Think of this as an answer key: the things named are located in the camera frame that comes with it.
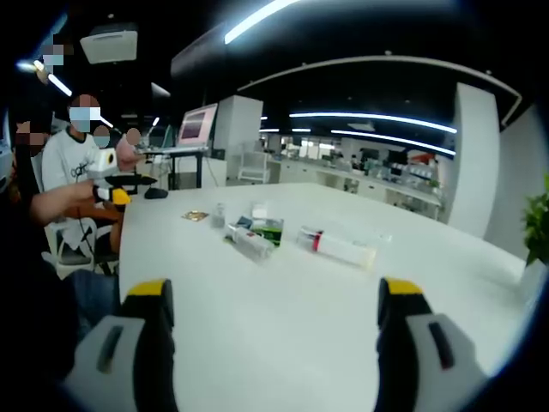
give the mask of face mask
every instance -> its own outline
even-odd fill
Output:
[[[70,122],[82,133],[89,133],[92,129],[91,121],[101,120],[100,107],[71,107],[69,109]]]
[[[94,136],[95,144],[100,148],[106,148],[111,142],[110,136]]]

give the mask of monitor screen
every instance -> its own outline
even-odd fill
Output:
[[[408,164],[408,154],[407,151],[396,152],[394,150],[389,151],[389,158],[387,159],[389,163],[399,163],[401,165]]]
[[[361,161],[366,161],[367,159],[379,159],[379,150],[375,150],[374,148],[362,148],[360,150],[362,152]]]
[[[206,113],[197,113],[189,116],[183,127],[181,139],[196,139],[200,136],[200,129]]]
[[[179,128],[178,145],[207,144],[216,112],[217,104],[187,112]]]

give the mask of bottle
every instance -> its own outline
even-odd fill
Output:
[[[212,226],[217,228],[225,227],[225,204],[217,203],[212,213]]]
[[[275,245],[245,227],[227,225],[227,235],[246,256],[261,260],[268,258]]]
[[[367,270],[373,270],[377,254],[391,241],[389,236],[371,237],[369,245],[342,239],[323,230],[303,226],[299,230],[298,244],[307,249],[322,253]]]

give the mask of black ceiling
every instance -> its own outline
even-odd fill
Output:
[[[531,101],[528,66],[520,58],[509,58],[501,44],[505,38],[498,37],[504,27],[487,24],[487,13],[473,13],[466,3],[302,0],[224,44],[223,35],[230,28],[267,3],[208,0],[182,6],[161,0],[153,7],[105,1],[71,5],[60,39],[75,46],[75,55],[66,58],[56,74],[76,92],[96,94],[113,123],[121,121],[123,113],[136,112],[142,123],[159,115],[176,124],[185,110],[236,94],[238,88],[282,70],[335,58],[383,56],[386,51],[490,70],[524,95],[516,115]],[[88,64],[79,39],[93,27],[113,21],[137,23],[137,61]],[[202,40],[208,47],[198,42],[200,47],[193,48],[193,41],[207,32]],[[176,55],[179,64],[172,66]],[[169,90],[172,99],[154,100],[151,82]],[[306,70],[239,93],[265,102],[265,127],[312,127],[323,134],[336,127],[349,129],[350,122],[290,123],[287,114],[373,112],[451,124],[456,82],[492,91],[500,118],[515,102],[501,88],[453,70],[379,62]],[[432,144],[442,141],[436,130],[390,122],[374,122],[374,127],[378,134]]]

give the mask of white pillar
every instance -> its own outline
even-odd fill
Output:
[[[538,108],[531,106],[501,134],[496,202],[485,240],[526,259],[524,209],[542,194],[549,173],[549,140]]]
[[[351,161],[352,155],[357,155],[355,152],[355,139],[351,137],[343,137],[341,139],[341,154],[343,159],[346,161]]]
[[[214,148],[225,150],[226,176],[238,176],[240,155],[253,151],[259,140],[263,102],[242,96],[231,96],[220,102],[215,126]]]
[[[267,136],[267,148],[274,150],[276,154],[280,154],[282,150],[282,137],[281,135],[268,135]]]
[[[493,94],[457,84],[455,95],[454,179],[449,185],[446,220],[483,238],[496,196],[499,173],[498,107]]]

